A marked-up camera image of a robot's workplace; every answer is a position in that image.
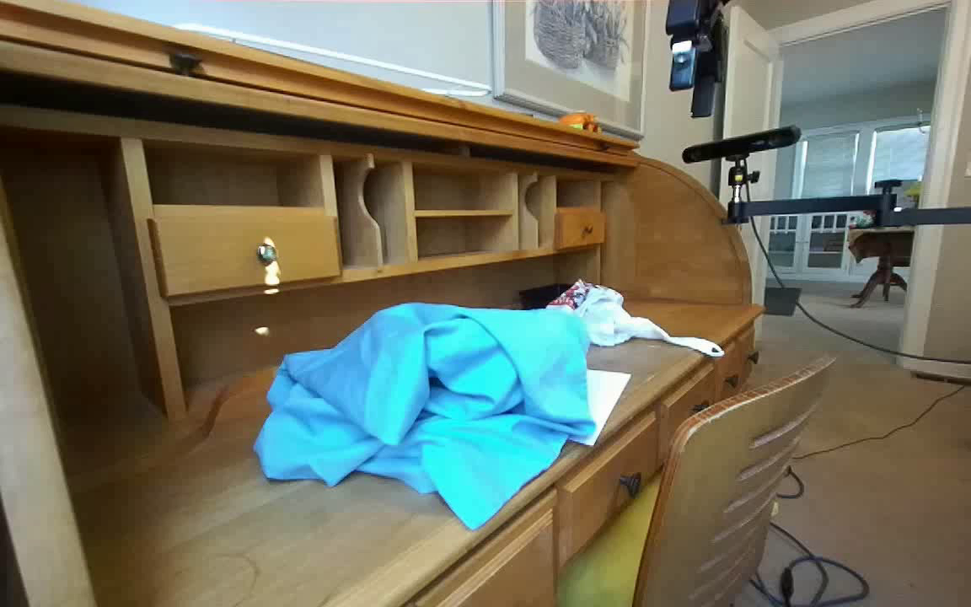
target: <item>wooden chair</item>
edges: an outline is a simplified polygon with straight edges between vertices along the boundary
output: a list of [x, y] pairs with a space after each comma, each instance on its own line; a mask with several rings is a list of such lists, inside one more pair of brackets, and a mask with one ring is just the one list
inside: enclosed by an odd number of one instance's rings
[[691, 415], [663, 473], [567, 565], [560, 605], [732, 605], [760, 566], [778, 478], [828, 366]]

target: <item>picture frame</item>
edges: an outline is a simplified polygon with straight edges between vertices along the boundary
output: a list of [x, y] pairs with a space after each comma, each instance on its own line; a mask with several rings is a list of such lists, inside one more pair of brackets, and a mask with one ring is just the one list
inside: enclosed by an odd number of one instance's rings
[[492, 0], [492, 99], [643, 135], [649, 0]]

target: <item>desk surface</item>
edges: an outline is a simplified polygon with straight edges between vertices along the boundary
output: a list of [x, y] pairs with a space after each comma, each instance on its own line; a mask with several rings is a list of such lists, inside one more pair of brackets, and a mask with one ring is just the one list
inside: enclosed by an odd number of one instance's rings
[[[670, 335], [729, 342], [755, 306], [626, 304]], [[634, 376], [608, 431], [617, 436], [663, 392], [677, 387], [697, 353], [667, 346], [595, 347], [589, 369]], [[435, 495], [353, 476], [336, 488], [268, 482], [254, 439], [268, 415], [271, 376], [221, 392], [191, 431], [130, 431], [150, 460], [75, 478], [75, 502], [100, 605], [399, 605], [474, 549], [492, 530], [544, 495], [589, 449], [567, 456], [531, 482], [482, 532], [468, 532]], [[123, 441], [90, 436], [88, 460], [116, 460]]]

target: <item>floor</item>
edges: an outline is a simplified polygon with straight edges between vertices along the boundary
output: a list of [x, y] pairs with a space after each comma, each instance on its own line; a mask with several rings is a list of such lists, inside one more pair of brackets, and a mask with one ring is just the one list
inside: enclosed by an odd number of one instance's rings
[[[804, 288], [804, 306], [876, 347], [896, 347], [904, 293], [853, 304], [853, 288]], [[819, 330], [800, 310], [762, 322], [762, 366], [822, 351], [837, 357], [825, 406], [800, 441], [800, 498], [783, 498], [777, 522], [812, 555], [864, 574], [871, 596], [888, 607], [971, 607], [971, 385], [915, 377], [890, 353]], [[762, 574], [800, 549], [773, 532]], [[817, 566], [797, 569], [792, 605], [817, 593]], [[858, 593], [858, 582], [832, 569], [822, 602]], [[738, 607], [770, 605], [752, 587]]]

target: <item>blue fabric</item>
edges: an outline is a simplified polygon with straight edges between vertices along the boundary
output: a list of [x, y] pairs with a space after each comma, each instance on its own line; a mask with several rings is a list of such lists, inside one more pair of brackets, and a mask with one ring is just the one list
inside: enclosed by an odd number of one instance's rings
[[478, 530], [595, 436], [588, 347], [567, 310], [387, 306], [332, 351], [282, 357], [254, 449], [271, 478], [387, 476]]

